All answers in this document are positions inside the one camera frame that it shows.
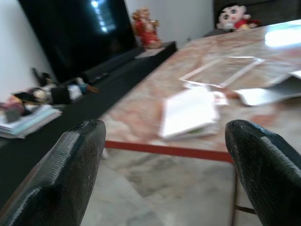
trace white wall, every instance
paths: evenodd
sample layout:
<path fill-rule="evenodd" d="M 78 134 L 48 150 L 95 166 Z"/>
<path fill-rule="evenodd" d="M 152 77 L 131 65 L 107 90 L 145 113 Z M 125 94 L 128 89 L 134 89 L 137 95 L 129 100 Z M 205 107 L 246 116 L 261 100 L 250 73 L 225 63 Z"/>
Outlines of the white wall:
<path fill-rule="evenodd" d="M 0 102 L 37 85 L 31 67 L 52 73 L 17 0 L 0 0 Z"/>
<path fill-rule="evenodd" d="M 125 0 L 131 14 L 140 7 L 150 8 L 151 19 L 158 19 L 158 36 L 163 42 L 201 38 L 214 27 L 212 0 Z"/>

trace marble tabletop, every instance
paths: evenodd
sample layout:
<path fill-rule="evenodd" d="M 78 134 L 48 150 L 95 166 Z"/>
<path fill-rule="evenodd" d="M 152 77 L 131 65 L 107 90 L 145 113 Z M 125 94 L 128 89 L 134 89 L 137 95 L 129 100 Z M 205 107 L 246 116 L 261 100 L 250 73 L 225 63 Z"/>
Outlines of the marble tabletop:
<path fill-rule="evenodd" d="M 106 147 L 231 161 L 224 140 L 225 124 L 245 119 L 280 134 L 301 152 L 301 98 L 256 107 L 231 98 L 229 105 L 219 107 L 221 129 L 217 135 L 178 141 L 158 136 L 163 101 L 184 90 L 180 77 L 215 59 L 241 56 L 266 61 L 230 84 L 227 94 L 264 87 L 288 72 L 300 70 L 301 20 L 189 42 L 101 117 L 107 128 Z"/>

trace floor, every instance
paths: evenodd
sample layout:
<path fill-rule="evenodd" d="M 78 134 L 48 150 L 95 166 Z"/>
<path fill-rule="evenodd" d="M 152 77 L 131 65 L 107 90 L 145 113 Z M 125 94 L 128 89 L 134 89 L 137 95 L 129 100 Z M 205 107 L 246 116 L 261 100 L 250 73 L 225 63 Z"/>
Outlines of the floor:
<path fill-rule="evenodd" d="M 109 150 L 82 226 L 226 226 L 233 166 L 192 158 Z M 240 189 L 239 204 L 251 207 Z M 238 212 L 237 226 L 260 226 Z"/>

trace tv screen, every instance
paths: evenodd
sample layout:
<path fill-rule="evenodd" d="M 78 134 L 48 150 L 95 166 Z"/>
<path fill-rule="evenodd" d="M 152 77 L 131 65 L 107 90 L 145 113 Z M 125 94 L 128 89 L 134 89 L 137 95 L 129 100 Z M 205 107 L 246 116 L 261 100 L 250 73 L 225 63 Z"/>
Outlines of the tv screen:
<path fill-rule="evenodd" d="M 59 82 L 137 47 L 124 0 L 19 0 Z"/>

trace doll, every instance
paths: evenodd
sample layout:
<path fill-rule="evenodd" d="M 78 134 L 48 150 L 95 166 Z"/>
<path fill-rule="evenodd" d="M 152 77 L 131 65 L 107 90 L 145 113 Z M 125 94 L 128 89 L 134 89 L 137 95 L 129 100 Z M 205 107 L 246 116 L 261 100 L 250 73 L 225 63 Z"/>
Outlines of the doll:
<path fill-rule="evenodd" d="M 150 20 L 148 8 L 140 8 L 132 15 L 134 22 L 134 31 L 140 37 L 141 43 L 146 49 L 160 48 L 161 40 L 157 37 L 156 27 L 159 26 L 158 20 Z"/>
<path fill-rule="evenodd" d="M 258 26 L 258 21 L 251 21 L 251 16 L 246 14 L 245 6 L 232 5 L 225 7 L 219 14 L 217 28 L 224 30 L 249 30 Z"/>

